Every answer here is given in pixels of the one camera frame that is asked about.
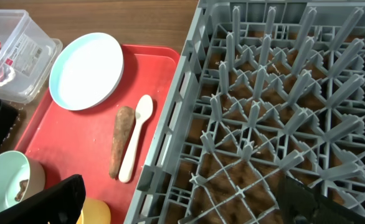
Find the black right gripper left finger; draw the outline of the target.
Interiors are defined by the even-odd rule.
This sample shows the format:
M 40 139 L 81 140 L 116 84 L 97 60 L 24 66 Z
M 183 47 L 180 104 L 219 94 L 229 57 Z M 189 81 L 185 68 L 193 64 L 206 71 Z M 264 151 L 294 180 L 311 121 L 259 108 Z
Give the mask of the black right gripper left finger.
M 80 174 L 74 174 L 0 212 L 0 224 L 76 224 L 85 197 L 83 177 Z

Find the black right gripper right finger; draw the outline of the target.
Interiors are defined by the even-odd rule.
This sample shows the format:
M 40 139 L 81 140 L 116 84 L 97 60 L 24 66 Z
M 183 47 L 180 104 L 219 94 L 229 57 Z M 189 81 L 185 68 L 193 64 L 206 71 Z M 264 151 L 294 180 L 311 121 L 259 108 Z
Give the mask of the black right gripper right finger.
M 365 224 L 365 217 L 287 176 L 278 183 L 277 203 L 284 224 Z

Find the yellow plastic cup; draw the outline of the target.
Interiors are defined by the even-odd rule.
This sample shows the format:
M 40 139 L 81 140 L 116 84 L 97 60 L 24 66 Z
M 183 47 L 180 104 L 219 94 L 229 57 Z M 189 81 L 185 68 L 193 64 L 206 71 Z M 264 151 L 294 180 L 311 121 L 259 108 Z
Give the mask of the yellow plastic cup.
M 77 224 L 110 224 L 111 213 L 108 205 L 94 198 L 86 197 Z

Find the brown food scrap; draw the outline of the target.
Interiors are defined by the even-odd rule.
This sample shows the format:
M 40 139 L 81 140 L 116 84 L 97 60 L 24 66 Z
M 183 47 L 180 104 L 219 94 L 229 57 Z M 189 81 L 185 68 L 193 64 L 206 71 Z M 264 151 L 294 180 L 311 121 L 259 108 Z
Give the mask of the brown food scrap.
M 25 179 L 25 180 L 20 181 L 20 183 L 19 183 L 20 189 L 19 189 L 17 195 L 14 198 L 14 200 L 16 202 L 20 202 L 22 200 L 22 198 L 24 196 L 24 193 L 26 191 L 26 188 L 27 188 L 28 183 L 29 183 L 29 180 L 28 179 Z

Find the mint green bowl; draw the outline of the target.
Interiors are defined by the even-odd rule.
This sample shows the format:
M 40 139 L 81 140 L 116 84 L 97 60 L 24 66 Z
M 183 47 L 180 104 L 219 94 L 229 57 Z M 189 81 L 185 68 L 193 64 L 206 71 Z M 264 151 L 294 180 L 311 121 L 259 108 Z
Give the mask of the mint green bowl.
M 28 179 L 22 201 L 38 194 L 45 187 L 45 171 L 42 165 L 19 151 L 0 154 L 0 212 L 17 205 L 14 200 L 22 180 Z

